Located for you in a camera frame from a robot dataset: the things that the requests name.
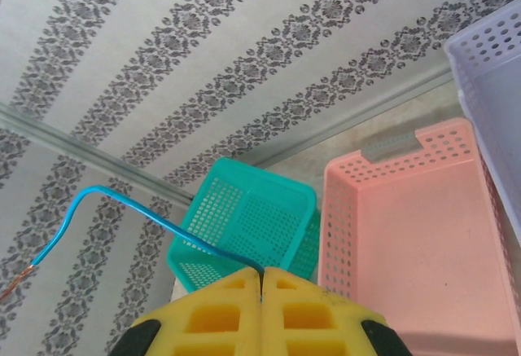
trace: basket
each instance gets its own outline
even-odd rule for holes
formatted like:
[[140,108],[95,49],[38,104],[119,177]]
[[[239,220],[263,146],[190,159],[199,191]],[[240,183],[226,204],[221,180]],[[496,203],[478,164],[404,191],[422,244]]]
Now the basket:
[[488,188],[461,118],[333,160],[319,284],[378,311],[414,355],[517,355],[519,297]]
[[445,51],[460,104],[521,241],[521,0],[452,36]]
[[[318,260],[320,213],[303,183],[221,158],[188,208],[181,227],[224,250],[309,278]],[[181,238],[167,261],[188,292],[243,268]]]

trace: black plastic part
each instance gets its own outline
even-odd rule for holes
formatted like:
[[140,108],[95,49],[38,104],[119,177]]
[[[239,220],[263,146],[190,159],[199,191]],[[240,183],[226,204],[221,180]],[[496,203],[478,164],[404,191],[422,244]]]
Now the black plastic part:
[[378,356],[413,356],[390,327],[371,320],[363,321],[361,326]]
[[148,319],[131,327],[108,356],[145,356],[160,328],[161,322],[157,319]]

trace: copper wire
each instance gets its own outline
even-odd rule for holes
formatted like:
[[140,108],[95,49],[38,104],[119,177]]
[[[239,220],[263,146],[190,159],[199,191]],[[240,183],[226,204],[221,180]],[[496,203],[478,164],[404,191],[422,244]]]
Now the copper wire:
[[6,290],[2,292],[2,295],[0,295],[0,303],[2,303],[2,301],[6,299],[11,292],[13,292],[13,289],[15,289],[20,281],[22,281],[29,273],[31,273],[33,269],[34,265],[29,265],[27,268],[22,270],[22,273],[15,277],[11,284],[9,284],[9,287],[7,287]]

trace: blue wire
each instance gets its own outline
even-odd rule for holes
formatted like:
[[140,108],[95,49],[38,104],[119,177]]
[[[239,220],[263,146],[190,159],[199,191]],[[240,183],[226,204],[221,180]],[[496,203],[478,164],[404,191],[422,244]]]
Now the blue wire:
[[183,230],[182,228],[175,226],[171,222],[169,222],[166,219],[163,219],[160,215],[157,213],[154,213],[150,211],[147,207],[145,207],[142,204],[139,204],[137,201],[132,200],[131,198],[127,196],[123,196],[122,194],[118,193],[117,191],[113,191],[112,189],[108,187],[104,187],[101,185],[93,186],[93,187],[87,187],[84,190],[80,191],[77,196],[72,201],[70,207],[68,208],[67,214],[65,215],[65,218],[63,219],[62,225],[59,228],[58,232],[54,236],[52,240],[47,244],[47,246],[36,256],[36,258],[33,259],[33,262],[31,262],[32,265],[38,265],[42,260],[46,257],[47,254],[52,250],[52,248],[58,243],[58,241],[61,239],[63,234],[65,234],[65,231],[67,230],[71,220],[72,216],[74,216],[74,212],[76,212],[77,206],[80,204],[80,202],[85,198],[85,196],[89,195],[90,193],[102,193],[106,196],[111,197],[114,200],[120,201],[121,203],[129,206],[130,208],[135,209],[136,211],[142,213],[147,218],[150,218],[154,222],[160,224],[164,228],[166,228],[168,231],[173,232],[175,235],[180,236],[187,242],[190,242],[194,244],[195,246],[202,248],[208,253],[213,254],[214,256],[220,256],[220,257],[226,257],[231,260],[241,262],[244,265],[251,266],[253,269],[255,269],[257,272],[259,272],[259,275],[262,278],[262,275],[264,274],[264,267],[259,264],[258,262],[255,262],[249,258],[240,256],[235,253],[226,252],[225,250],[221,250],[219,248],[216,248],[215,246],[212,246],[211,244],[206,243],[199,237],[191,234],[188,231]]

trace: patterned wallpaper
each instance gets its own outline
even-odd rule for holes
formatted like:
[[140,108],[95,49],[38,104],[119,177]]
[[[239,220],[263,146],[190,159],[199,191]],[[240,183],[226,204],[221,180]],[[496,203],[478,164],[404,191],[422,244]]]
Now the patterned wallpaper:
[[[164,198],[6,130],[0,154],[2,290],[57,231],[84,187],[106,185],[175,223],[184,216]],[[171,238],[120,203],[85,198],[60,244],[0,305],[0,354],[107,354],[138,316],[169,302],[174,276],[164,257]]]
[[444,72],[512,0],[31,1],[0,2],[0,101],[195,191]]
[[[0,102],[195,191],[221,156],[269,159],[443,73],[446,39],[510,1],[0,0]],[[0,130],[0,288],[93,183],[182,216]],[[103,354],[167,301],[162,230],[100,197],[78,216],[0,305],[0,353]]]

